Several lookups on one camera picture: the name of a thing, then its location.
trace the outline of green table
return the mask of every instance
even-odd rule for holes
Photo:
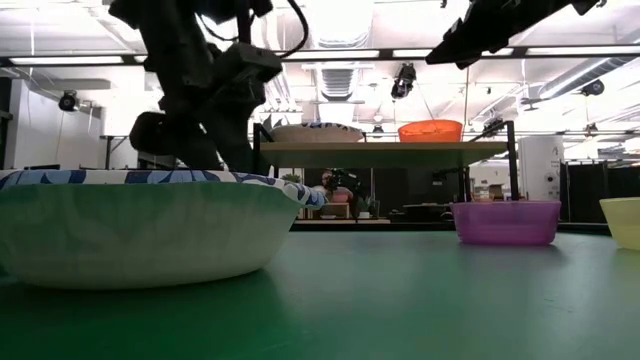
[[[0,280],[0,359],[640,358],[640,253],[610,238],[292,233],[266,270],[87,293]]]

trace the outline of black cable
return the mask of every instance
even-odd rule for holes
[[[238,40],[237,36],[232,37],[232,38],[225,38],[225,37],[222,37],[222,36],[216,34],[216,32],[211,30],[211,28],[209,28],[207,26],[207,24],[204,22],[204,19],[202,18],[201,14],[198,14],[198,18],[200,18],[200,22],[202,22],[202,26],[204,26],[205,30],[207,30],[209,35],[213,36],[214,38],[216,38],[216,39],[218,39],[220,41],[237,41]],[[251,24],[253,24],[253,20],[255,20],[255,18],[256,18],[256,14],[251,14]]]
[[[302,24],[302,40],[300,40],[298,45],[296,45],[293,49],[280,55],[281,59],[287,58],[292,54],[298,52],[304,47],[304,44],[306,44],[307,40],[309,39],[309,23],[307,22],[307,18],[304,16],[304,13],[300,9],[300,6],[298,6],[295,0],[287,0],[287,2],[289,3],[289,5],[291,5],[293,11],[296,12],[296,15],[298,15],[298,19],[300,19],[300,24]]]

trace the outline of bottle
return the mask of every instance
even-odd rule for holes
[[[480,185],[474,188],[473,199],[479,202],[491,201],[491,192],[489,191],[489,182],[482,180]]]

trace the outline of person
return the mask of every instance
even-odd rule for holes
[[[338,186],[331,189],[331,179],[333,173],[325,171],[322,173],[322,185],[314,187],[314,190],[321,192],[327,197],[330,203],[349,203],[353,200],[353,193],[344,186]]]

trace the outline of yellow bowl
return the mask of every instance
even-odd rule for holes
[[[600,206],[618,245],[640,250],[640,198],[605,199]]]

